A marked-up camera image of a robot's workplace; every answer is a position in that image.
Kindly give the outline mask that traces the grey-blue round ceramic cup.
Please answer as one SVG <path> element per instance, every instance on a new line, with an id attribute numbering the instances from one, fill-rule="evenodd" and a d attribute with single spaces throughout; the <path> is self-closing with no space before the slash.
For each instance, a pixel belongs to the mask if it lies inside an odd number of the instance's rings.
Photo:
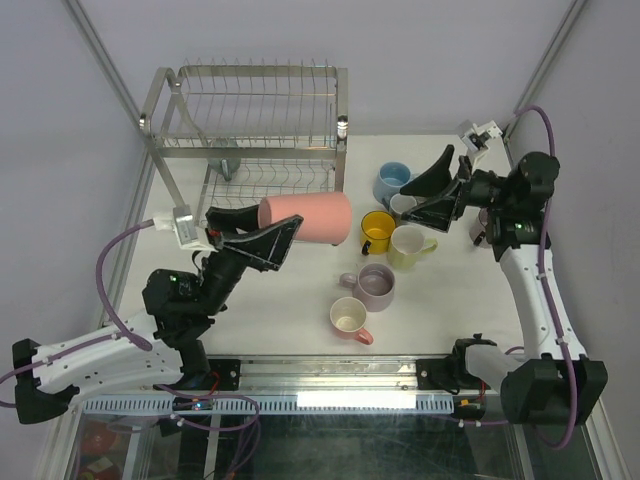
<path id="1" fill-rule="evenodd" d="M 237 142 L 232 138 L 216 138 L 211 147 L 214 148 L 237 148 Z M 211 157 L 207 159 L 209 167 L 217 174 L 221 175 L 226 182 L 230 182 L 241 165 L 240 158 Z"/>

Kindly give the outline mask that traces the tall pink cup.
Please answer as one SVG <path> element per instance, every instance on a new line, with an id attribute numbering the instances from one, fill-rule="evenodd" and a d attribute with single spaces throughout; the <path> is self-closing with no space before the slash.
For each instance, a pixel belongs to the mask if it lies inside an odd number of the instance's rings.
<path id="1" fill-rule="evenodd" d="M 293 215 L 303 218 L 298 241 L 339 245 L 351 230 L 352 207 L 343 192 L 265 197 L 258 206 L 258 225 L 263 228 Z"/>

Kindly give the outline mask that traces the lilac mug with handle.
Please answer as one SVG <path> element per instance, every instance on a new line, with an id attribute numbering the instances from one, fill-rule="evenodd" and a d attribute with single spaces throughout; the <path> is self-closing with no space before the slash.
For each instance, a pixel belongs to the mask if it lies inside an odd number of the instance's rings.
<path id="1" fill-rule="evenodd" d="M 368 312 L 381 312 L 394 299 L 396 280 L 386 265 L 365 265 L 357 274 L 343 273 L 339 285 L 351 291 L 354 298 L 362 302 Z"/>

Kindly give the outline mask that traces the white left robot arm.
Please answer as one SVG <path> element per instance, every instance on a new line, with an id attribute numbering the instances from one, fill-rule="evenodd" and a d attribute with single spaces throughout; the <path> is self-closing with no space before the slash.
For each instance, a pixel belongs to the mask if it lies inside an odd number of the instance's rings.
<path id="1" fill-rule="evenodd" d="M 142 291 L 143 310 L 127 320 L 99 295 L 110 326 L 59 344 L 31 339 L 13 344 L 14 399 L 7 408 L 22 424 L 54 419 L 89 398 L 153 385 L 194 389 L 210 365 L 200 336 L 226 310 L 247 269 L 277 271 L 298 230 L 299 214 L 260 226 L 256 206 L 210 208 L 205 238 L 212 252 L 198 273 L 157 269 Z"/>

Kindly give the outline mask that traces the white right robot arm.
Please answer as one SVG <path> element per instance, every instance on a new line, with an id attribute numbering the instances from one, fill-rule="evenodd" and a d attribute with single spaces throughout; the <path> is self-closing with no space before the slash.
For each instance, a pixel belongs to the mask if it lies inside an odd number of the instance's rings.
<path id="1" fill-rule="evenodd" d="M 608 381 L 603 362 L 592 360 L 577 339 L 560 298 L 544 208 L 555 191 L 558 159 L 526 154 L 506 176 L 475 169 L 466 156 L 450 171 L 454 148 L 401 188 L 422 198 L 403 213 L 410 223 L 449 230 L 468 207 L 487 214 L 486 240 L 511 289 L 523 334 L 522 361 L 479 334 L 455 342 L 428 380 L 440 389 L 486 384 L 500 395 L 511 424 L 582 425 Z"/>

